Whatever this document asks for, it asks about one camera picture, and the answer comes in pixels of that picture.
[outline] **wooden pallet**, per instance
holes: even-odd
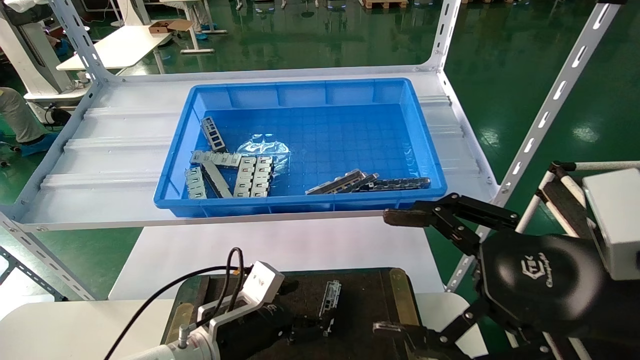
[[[373,8],[373,4],[382,4],[382,8],[388,9],[389,4],[398,4],[401,8],[406,8],[409,3],[407,0],[363,0],[364,7]]]

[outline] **cardboard box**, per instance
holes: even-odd
[[[151,34],[165,34],[175,31],[187,31],[193,25],[191,21],[176,19],[156,21],[149,26]]]

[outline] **white table surface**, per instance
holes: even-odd
[[[126,25],[103,38],[93,46],[107,69],[123,69],[132,67],[151,50],[158,46],[171,33],[151,34],[149,25]],[[84,64],[79,55],[61,63],[56,67],[61,71],[83,70]]]
[[[398,267],[415,293],[444,291],[423,229],[363,217],[146,227],[109,300],[146,299],[184,274],[224,265],[232,247],[243,250],[245,264],[260,260],[282,272]]]
[[[102,359],[142,300],[43,302],[19,307],[0,321],[0,359]],[[457,294],[418,294],[416,303],[422,323],[442,330],[467,308]],[[158,345],[173,300],[157,300],[131,327],[113,359]],[[457,342],[464,353],[477,357],[487,353],[477,325]]]

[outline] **blue plastic tray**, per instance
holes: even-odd
[[[194,150],[210,150],[200,121],[211,116],[228,152],[272,155],[265,198],[188,199],[184,171]],[[429,177],[421,190],[305,195],[355,168],[379,179]],[[221,169],[233,192],[236,171]],[[158,208],[177,217],[407,207],[447,191],[411,82],[364,79],[194,86],[156,188]]]

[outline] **green epoxy floor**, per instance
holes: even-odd
[[[451,80],[496,178],[504,176],[566,55],[593,9],[594,1],[531,0],[518,5],[463,5],[445,71]],[[214,20],[229,35],[211,36],[216,54],[184,56],[184,37],[161,50],[169,73],[291,69],[334,66],[400,65],[427,60],[440,7],[410,4],[406,11],[365,10],[347,0],[344,10],[320,9],[309,2],[290,1],[285,10],[258,14],[252,3],[240,12],[226,0],[211,3]],[[173,10],[150,8],[156,18],[175,17]],[[637,103],[640,100],[640,4],[630,2],[617,15],[569,96],[549,135],[536,153],[508,208],[526,207],[544,170],[552,160],[638,160]],[[101,38],[109,27],[94,26]],[[152,55],[125,74],[157,74]],[[20,87],[15,78],[0,85]],[[0,201],[15,200],[42,156],[27,159],[2,153],[12,167],[0,172]],[[43,233],[41,239],[99,296],[106,297],[141,229],[102,229]],[[539,209],[528,232],[559,232],[558,225]],[[443,277],[448,280],[460,252],[434,231],[429,242]],[[64,294],[75,294],[8,234],[0,245]],[[460,294],[474,298],[471,282]],[[15,279],[11,291],[41,293],[36,286]],[[483,324],[490,350],[504,346],[504,336]]]

